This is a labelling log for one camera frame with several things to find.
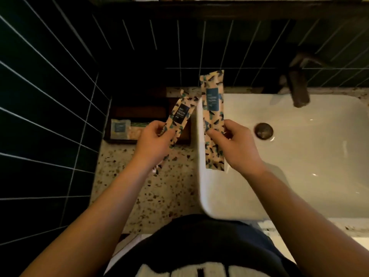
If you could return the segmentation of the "person's left hand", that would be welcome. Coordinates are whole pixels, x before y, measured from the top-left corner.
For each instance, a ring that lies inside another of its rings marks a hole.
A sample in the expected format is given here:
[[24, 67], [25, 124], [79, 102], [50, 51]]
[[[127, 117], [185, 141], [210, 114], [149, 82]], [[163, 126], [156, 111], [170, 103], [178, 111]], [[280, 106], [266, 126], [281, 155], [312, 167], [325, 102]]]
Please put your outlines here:
[[158, 137], [164, 125], [164, 122], [155, 120], [142, 131], [132, 158], [132, 162], [138, 167], [149, 171], [168, 155], [169, 145], [158, 144]]

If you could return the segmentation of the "person's right hand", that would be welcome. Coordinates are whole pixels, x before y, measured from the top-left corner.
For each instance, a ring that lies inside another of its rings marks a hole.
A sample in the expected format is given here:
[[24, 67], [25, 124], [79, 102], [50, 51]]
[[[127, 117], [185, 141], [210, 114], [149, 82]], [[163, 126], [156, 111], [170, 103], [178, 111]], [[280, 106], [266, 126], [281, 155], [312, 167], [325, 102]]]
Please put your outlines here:
[[251, 130], [232, 120], [224, 120], [225, 131], [231, 132], [228, 144], [218, 144], [227, 163], [244, 178], [256, 176], [265, 172], [266, 166], [262, 161]]

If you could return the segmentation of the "patterned toothbrush packet dark label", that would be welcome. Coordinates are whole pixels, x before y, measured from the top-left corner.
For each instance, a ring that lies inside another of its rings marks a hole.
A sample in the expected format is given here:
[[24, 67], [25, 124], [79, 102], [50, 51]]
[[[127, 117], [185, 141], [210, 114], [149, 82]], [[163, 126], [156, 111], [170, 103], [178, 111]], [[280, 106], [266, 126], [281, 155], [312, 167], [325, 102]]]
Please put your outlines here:
[[168, 129], [175, 129], [176, 134], [170, 141], [170, 149], [175, 148], [179, 137], [185, 129], [199, 101], [200, 98], [198, 96], [191, 96], [189, 93], [181, 89], [180, 98], [169, 113], [167, 121], [159, 134], [159, 136], [162, 136], [166, 131], [168, 131]]

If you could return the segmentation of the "patterned toothbrush packet blue label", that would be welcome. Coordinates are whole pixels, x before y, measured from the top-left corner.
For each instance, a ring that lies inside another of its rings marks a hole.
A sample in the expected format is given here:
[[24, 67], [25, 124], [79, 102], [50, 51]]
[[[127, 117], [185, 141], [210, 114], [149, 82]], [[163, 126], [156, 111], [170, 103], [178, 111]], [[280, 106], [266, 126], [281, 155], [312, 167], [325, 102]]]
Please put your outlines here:
[[224, 134], [224, 70], [200, 76], [203, 109], [205, 167], [224, 171], [223, 151], [209, 137], [209, 129]]

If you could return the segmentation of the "person's left forearm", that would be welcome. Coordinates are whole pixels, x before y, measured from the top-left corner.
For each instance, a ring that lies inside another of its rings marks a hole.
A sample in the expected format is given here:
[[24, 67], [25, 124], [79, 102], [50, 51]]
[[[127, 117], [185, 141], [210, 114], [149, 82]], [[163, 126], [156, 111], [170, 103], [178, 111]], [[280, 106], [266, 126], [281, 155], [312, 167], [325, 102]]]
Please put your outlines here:
[[20, 277], [91, 277], [111, 259], [138, 194], [160, 160], [135, 155], [126, 168]]

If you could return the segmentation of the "person's right forearm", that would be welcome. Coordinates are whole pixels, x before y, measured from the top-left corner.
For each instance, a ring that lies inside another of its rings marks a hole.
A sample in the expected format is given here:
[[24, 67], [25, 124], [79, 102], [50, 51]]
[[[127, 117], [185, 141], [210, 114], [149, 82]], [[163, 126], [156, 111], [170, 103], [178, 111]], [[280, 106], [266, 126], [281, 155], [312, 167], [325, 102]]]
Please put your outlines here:
[[309, 277], [369, 277], [369, 251], [264, 167], [241, 172]]

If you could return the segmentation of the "dark wooden amenity tray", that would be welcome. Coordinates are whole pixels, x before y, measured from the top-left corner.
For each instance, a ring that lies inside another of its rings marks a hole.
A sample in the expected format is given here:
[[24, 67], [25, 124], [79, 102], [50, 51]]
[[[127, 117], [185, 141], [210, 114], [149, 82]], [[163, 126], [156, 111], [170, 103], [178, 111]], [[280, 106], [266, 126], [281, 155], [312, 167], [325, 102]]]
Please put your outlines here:
[[133, 97], [130, 104], [128, 102], [112, 101], [108, 120], [105, 126], [103, 140], [109, 144], [129, 144], [137, 143], [137, 140], [112, 139], [111, 120], [130, 120], [132, 122], [150, 123], [154, 120], [166, 121], [178, 97]]

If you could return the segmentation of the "small patterned amenity packet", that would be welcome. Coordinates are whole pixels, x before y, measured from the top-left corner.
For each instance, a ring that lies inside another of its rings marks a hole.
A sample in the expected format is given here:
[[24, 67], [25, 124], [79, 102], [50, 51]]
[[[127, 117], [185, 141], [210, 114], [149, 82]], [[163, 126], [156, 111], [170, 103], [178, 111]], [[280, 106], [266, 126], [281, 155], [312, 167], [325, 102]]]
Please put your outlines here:
[[149, 123], [111, 119], [110, 138], [114, 140], [138, 140]]

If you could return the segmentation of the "round metal sink drain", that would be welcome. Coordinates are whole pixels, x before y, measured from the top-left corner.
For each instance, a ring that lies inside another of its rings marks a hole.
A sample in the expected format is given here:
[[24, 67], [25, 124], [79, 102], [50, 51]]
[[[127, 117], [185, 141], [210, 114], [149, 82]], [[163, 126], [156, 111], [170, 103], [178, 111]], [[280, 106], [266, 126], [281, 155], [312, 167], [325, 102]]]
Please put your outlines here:
[[274, 129], [268, 123], [258, 123], [253, 129], [255, 136], [260, 140], [271, 139], [274, 135]]

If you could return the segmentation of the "white ceramic sink basin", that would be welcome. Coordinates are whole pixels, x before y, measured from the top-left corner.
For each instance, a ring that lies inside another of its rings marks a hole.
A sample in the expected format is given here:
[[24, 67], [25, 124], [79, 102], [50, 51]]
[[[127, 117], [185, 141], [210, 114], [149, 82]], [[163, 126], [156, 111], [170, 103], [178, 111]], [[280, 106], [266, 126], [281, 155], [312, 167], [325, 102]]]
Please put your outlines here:
[[[327, 218], [369, 218], [369, 107], [356, 97], [224, 94], [224, 118], [248, 127], [275, 176]], [[274, 129], [260, 140], [258, 123]]]

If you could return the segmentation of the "dark metal faucet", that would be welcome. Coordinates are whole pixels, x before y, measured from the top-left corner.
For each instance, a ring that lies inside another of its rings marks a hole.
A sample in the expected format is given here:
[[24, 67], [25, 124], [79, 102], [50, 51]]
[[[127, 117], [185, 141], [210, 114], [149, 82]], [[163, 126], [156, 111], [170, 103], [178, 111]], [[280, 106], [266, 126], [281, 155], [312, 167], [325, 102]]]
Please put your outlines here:
[[281, 75], [279, 75], [277, 93], [279, 94], [284, 87], [288, 87], [293, 100], [293, 106], [296, 108], [307, 106], [310, 103], [307, 79], [303, 73], [303, 68], [309, 62], [316, 63], [322, 67], [329, 66], [319, 56], [310, 52], [297, 50], [288, 65], [282, 70]]

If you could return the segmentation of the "person's dark printed shirt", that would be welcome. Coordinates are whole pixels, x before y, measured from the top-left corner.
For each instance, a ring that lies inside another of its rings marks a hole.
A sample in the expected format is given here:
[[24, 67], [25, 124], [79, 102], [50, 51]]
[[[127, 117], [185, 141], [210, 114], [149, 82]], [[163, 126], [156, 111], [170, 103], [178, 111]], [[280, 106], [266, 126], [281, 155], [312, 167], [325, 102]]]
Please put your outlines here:
[[104, 277], [304, 277], [260, 229], [202, 214], [173, 219]]

